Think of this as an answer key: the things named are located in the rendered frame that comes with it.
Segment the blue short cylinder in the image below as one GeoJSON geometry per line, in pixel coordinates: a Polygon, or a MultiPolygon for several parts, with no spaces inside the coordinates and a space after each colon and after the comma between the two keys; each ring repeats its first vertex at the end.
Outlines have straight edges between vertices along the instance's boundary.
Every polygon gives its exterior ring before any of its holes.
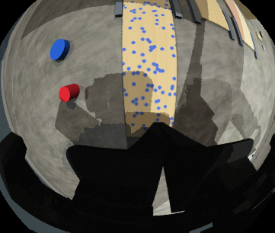
{"type": "Polygon", "coordinates": [[[51,59],[64,59],[70,49],[70,43],[68,40],[56,40],[50,50],[51,59]]]}

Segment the red cylinder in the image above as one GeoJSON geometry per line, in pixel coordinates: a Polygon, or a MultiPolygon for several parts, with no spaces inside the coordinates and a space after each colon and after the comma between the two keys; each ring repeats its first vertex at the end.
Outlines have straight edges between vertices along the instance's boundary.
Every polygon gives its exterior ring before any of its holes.
{"type": "Polygon", "coordinates": [[[73,98],[79,96],[80,89],[77,84],[65,85],[59,90],[59,96],[61,101],[70,101],[73,98]]]}

